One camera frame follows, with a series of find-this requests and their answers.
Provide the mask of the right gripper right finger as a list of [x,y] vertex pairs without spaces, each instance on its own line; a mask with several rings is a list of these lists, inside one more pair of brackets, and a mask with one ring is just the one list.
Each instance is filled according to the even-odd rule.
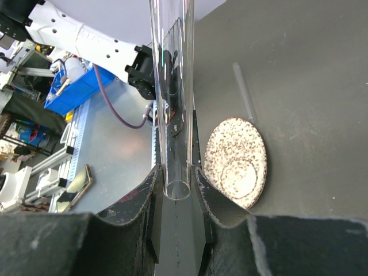
[[205,219],[201,275],[367,274],[367,221],[256,216],[219,192],[201,169],[192,176]]

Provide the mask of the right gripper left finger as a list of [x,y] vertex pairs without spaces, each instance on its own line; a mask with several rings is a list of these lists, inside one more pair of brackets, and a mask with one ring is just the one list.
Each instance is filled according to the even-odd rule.
[[2,214],[1,274],[153,275],[158,255],[150,236],[161,182],[156,166],[98,214]]

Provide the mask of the glass test tube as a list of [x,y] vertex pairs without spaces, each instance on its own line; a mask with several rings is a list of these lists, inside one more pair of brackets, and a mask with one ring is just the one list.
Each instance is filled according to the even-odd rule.
[[194,110],[194,1],[150,1],[158,131],[179,116],[192,164]]

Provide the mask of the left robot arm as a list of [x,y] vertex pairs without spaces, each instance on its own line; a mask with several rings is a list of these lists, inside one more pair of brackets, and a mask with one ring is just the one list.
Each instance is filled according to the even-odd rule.
[[143,75],[127,57],[139,47],[113,39],[57,9],[48,1],[1,1],[1,32],[19,41],[63,49],[108,70],[130,85]]

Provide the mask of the smartphone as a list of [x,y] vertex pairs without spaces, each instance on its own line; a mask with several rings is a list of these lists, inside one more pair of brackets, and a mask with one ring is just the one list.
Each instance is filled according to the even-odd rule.
[[56,213],[69,212],[87,192],[93,182],[91,168],[88,164],[77,173],[69,186],[56,201]]

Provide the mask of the speckled white plate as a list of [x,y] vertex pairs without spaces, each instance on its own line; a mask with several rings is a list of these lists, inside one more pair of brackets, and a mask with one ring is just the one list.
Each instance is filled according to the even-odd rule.
[[253,207],[267,176],[266,147],[256,127],[236,117],[219,123],[206,145],[204,173],[235,204]]

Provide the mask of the blue storage bin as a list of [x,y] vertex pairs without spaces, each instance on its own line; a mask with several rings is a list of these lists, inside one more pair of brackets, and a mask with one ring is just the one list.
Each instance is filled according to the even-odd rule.
[[85,65],[79,58],[69,57],[60,63],[44,107],[57,114],[66,115],[99,90],[93,65],[91,63]]

